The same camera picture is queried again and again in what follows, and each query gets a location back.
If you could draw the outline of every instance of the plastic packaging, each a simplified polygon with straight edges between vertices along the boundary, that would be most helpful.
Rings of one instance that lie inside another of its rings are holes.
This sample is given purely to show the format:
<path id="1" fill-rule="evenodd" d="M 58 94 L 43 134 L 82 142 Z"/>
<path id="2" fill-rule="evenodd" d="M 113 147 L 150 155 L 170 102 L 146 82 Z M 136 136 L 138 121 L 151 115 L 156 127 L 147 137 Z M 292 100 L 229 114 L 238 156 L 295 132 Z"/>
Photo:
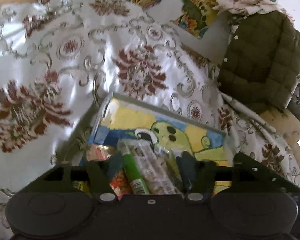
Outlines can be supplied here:
<path id="1" fill-rule="evenodd" d="M 118 150 L 123 154 L 124 158 L 129 157 L 129 162 L 133 159 L 143 180 L 154 195 L 177 194 L 178 190 L 169 179 L 167 173 L 162 167 L 158 157 L 154 154 L 150 142 L 146 140 L 130 140 L 124 139 L 118 141 Z M 126 166 L 125 171 L 129 179 L 130 171 L 134 171 L 135 167 Z"/>
<path id="2" fill-rule="evenodd" d="M 87 161 L 99 160 L 106 161 L 113 154 L 116 154 L 117 150 L 114 147 L 91 144 L 90 149 L 87 151 Z M 124 194 L 132 194 L 132 188 L 128 182 L 124 171 L 119 171 L 110 182 L 110 186 L 118 196 L 120 200 Z"/>

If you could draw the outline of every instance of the cartoon character drawing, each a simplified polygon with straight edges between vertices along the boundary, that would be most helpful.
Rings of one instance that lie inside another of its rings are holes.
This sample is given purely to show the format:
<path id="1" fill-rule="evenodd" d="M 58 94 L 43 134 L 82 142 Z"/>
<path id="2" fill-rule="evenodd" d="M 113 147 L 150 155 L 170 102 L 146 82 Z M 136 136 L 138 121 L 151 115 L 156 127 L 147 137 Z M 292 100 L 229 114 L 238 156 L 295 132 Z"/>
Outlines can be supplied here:
<path id="1" fill-rule="evenodd" d="M 185 132 L 183 132 L 168 122 L 159 121 L 155 122 L 150 130 L 141 128 L 135 129 L 134 136 L 135 138 L 151 141 L 152 144 L 159 144 L 168 151 L 173 151 L 173 149 L 187 151 L 199 161 L 209 159 L 218 164 L 227 161 L 222 147 L 222 135 L 201 129 L 202 132 L 206 132 L 206 134 L 202 136 L 199 141 L 197 136 L 198 132 L 196 130 L 191 131 L 190 128 L 196 129 L 195 127 L 188 126 Z"/>

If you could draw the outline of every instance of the white patterned fabric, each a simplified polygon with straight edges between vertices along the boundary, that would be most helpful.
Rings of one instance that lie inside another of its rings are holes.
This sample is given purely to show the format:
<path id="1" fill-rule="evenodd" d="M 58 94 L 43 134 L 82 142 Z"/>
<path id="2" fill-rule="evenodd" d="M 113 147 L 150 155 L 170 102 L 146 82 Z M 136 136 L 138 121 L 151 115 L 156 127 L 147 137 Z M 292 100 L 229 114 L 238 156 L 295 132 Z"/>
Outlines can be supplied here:
<path id="1" fill-rule="evenodd" d="M 300 186 L 283 138 L 218 90 L 218 69 L 197 64 L 175 31 L 136 5 L 44 0 L 0 11 L 0 239 L 5 202 L 55 163 L 78 163 L 109 91 L 226 131 L 242 151 Z"/>

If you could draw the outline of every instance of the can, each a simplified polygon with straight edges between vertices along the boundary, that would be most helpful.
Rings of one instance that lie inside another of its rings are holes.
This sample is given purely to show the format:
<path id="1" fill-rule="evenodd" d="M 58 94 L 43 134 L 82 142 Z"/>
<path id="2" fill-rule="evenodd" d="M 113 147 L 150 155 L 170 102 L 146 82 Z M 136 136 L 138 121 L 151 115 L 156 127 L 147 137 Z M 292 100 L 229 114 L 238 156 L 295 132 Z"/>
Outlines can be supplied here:
<path id="1" fill-rule="evenodd" d="M 87 151 L 87 161 L 98 160 L 105 161 L 112 155 L 116 154 L 117 150 L 111 146 L 105 146 L 100 144 L 91 144 L 90 149 Z"/>

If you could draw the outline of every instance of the green marker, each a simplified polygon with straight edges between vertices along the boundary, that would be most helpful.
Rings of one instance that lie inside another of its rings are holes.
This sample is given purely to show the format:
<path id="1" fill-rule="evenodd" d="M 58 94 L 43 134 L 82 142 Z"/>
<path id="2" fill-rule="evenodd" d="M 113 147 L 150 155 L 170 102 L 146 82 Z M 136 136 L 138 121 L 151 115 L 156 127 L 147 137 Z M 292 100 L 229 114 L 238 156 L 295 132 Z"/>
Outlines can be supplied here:
<path id="1" fill-rule="evenodd" d="M 129 147 L 125 144 L 124 141 L 119 140 L 117 143 L 117 148 L 123 156 L 123 168 L 132 187 L 133 193 L 137 195 L 149 195 L 150 192 L 146 186 L 145 181 L 142 178 L 142 175 L 134 160 L 133 154 L 129 150 Z"/>

